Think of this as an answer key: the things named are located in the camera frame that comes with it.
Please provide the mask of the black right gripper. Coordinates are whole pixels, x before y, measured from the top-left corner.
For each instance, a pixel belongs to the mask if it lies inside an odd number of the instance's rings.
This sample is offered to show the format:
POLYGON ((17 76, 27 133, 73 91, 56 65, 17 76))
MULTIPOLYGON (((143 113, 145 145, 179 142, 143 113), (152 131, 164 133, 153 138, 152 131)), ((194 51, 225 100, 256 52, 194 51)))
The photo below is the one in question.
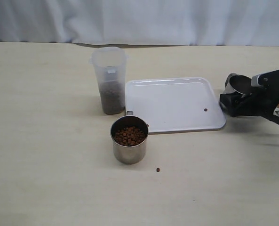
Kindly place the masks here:
POLYGON ((279 69, 258 74, 251 79, 252 93, 220 94, 220 107, 230 117, 279 117, 279 69))

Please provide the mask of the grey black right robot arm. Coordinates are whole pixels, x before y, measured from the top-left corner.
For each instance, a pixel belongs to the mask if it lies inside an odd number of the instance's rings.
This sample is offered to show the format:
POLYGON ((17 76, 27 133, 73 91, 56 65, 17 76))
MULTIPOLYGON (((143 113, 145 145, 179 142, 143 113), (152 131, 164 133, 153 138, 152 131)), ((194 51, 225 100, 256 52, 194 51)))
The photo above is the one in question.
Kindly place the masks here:
POLYGON ((279 69, 252 78, 229 74, 219 103, 231 117, 260 116, 279 125, 279 69))

